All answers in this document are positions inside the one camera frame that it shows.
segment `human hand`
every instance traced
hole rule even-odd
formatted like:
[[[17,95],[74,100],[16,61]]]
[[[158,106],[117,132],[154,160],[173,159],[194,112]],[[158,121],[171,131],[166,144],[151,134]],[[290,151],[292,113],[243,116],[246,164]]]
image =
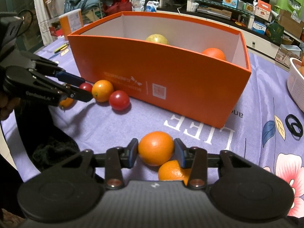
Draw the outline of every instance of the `human hand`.
[[[6,93],[0,91],[0,120],[6,120],[10,114],[13,112],[15,107],[17,107],[20,103],[20,98],[15,97],[9,100]]]

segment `orange container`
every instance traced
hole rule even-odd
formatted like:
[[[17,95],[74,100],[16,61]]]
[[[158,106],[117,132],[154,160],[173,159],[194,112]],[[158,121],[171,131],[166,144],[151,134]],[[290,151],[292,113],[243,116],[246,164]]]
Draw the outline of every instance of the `orange container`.
[[[146,42],[151,34],[170,45]],[[83,78],[221,128],[251,74],[242,33],[180,15],[121,12],[68,36]],[[201,54],[219,48],[227,61]]]
[[[67,36],[83,27],[83,20],[81,16],[81,9],[75,9],[73,11],[64,13],[59,16],[59,22],[63,31],[64,39],[67,40]]]

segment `screw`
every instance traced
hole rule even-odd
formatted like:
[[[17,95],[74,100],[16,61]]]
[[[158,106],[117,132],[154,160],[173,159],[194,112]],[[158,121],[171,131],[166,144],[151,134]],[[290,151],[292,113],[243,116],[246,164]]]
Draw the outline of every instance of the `screw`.
[[[107,181],[107,185],[112,187],[112,188],[116,188],[119,187],[122,184],[122,182],[119,179],[110,179]]]
[[[199,188],[199,187],[203,187],[205,185],[205,182],[202,179],[192,179],[190,181],[190,185],[192,187]]]

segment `purple tablecloth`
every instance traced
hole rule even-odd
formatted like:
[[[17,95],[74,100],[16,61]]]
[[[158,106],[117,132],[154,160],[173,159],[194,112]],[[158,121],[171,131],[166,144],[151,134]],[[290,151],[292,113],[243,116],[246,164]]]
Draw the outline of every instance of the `purple tablecloth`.
[[[38,54],[50,58],[53,51],[64,43],[59,39]],[[67,111],[50,107],[54,124],[71,136],[80,150],[92,149],[104,153],[114,146],[126,146],[132,138],[139,140],[152,131],[164,131],[173,138],[181,138],[188,146],[205,148],[209,153],[231,150],[286,180],[294,188],[295,206],[290,215],[304,216],[304,155],[303,138],[294,137],[285,125],[288,114],[295,115],[304,124],[304,115],[287,90],[288,73],[280,67],[249,54],[252,67],[250,80],[221,129],[185,118],[156,106],[131,99],[132,108],[126,114],[115,113],[109,105],[78,101]],[[71,50],[64,56],[52,58],[59,66],[78,74]],[[15,116],[3,122],[3,131],[11,155],[24,181],[38,174],[29,160],[20,140]],[[157,180],[158,168],[148,167],[137,158],[133,169],[123,170],[129,179]],[[104,176],[104,169],[97,169]],[[216,170],[209,171],[209,180],[217,179]]]

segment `glass door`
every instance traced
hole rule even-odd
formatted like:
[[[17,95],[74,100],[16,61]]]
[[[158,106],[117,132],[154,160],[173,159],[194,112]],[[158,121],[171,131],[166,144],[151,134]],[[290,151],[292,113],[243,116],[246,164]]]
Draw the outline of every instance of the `glass door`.
[[[35,52],[39,48],[43,47],[34,0],[0,0],[1,11],[3,11],[4,6],[2,5],[4,3],[6,4],[7,11],[9,12],[20,13],[24,9],[29,9],[34,14],[34,20],[30,28],[16,40],[16,44],[19,50]],[[22,28],[26,29],[28,27],[29,21],[31,20],[30,13],[24,12],[20,16],[25,20],[25,25]]]

